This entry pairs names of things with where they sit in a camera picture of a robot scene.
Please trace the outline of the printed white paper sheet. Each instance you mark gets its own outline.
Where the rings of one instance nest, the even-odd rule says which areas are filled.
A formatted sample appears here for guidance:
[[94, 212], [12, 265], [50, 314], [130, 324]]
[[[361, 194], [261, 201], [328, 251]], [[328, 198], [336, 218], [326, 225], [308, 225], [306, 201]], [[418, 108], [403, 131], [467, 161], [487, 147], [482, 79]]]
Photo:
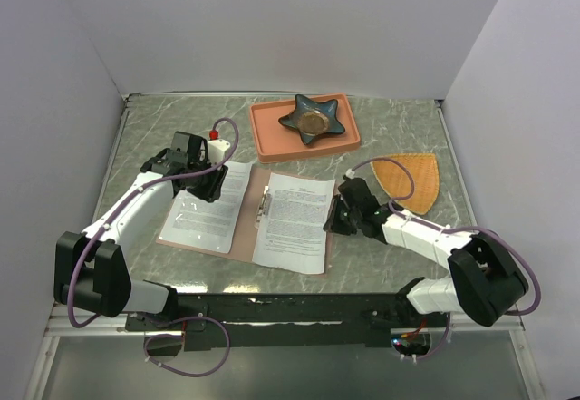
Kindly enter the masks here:
[[226, 255], [232, 247], [252, 165], [230, 161], [218, 200], [211, 203], [182, 191], [174, 199], [158, 243]]

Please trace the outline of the metal folder clip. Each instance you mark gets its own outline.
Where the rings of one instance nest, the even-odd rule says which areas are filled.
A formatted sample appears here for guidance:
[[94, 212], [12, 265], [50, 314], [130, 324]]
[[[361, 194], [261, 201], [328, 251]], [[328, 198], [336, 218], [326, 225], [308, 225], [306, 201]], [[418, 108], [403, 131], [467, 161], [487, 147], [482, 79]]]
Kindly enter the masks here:
[[271, 202], [271, 195], [269, 193], [269, 186], [266, 185], [263, 190], [263, 194], [261, 200], [258, 203], [257, 211], [256, 211], [256, 221], [255, 221], [255, 228], [258, 229], [260, 227], [260, 223], [262, 218], [265, 217], [268, 213], [269, 204]]

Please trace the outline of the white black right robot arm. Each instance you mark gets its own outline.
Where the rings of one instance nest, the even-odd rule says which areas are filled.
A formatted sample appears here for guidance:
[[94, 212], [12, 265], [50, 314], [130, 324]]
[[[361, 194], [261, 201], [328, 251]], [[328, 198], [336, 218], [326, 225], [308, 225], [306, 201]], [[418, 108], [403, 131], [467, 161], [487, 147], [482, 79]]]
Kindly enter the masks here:
[[397, 318], [418, 325], [428, 314], [462, 313], [490, 327], [528, 292], [513, 255], [481, 230], [451, 232], [420, 220], [399, 205], [381, 205], [361, 178], [347, 178], [333, 196], [324, 230], [344, 236], [361, 232], [387, 246], [410, 250], [444, 268], [444, 278], [416, 278], [399, 294]]

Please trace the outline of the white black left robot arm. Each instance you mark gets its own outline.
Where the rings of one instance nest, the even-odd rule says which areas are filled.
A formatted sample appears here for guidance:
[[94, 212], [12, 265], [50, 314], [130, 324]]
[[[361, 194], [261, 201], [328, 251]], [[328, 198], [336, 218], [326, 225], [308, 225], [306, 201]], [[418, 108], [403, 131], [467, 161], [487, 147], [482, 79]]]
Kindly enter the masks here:
[[176, 290], [131, 278], [125, 256], [142, 229], [180, 192], [217, 200], [234, 149], [217, 131], [208, 138], [176, 132], [171, 145], [141, 165], [130, 188], [101, 218], [80, 233], [62, 234], [55, 250], [54, 298], [67, 307], [74, 327], [81, 326], [75, 309], [95, 317], [147, 313], [160, 329], [178, 322]]

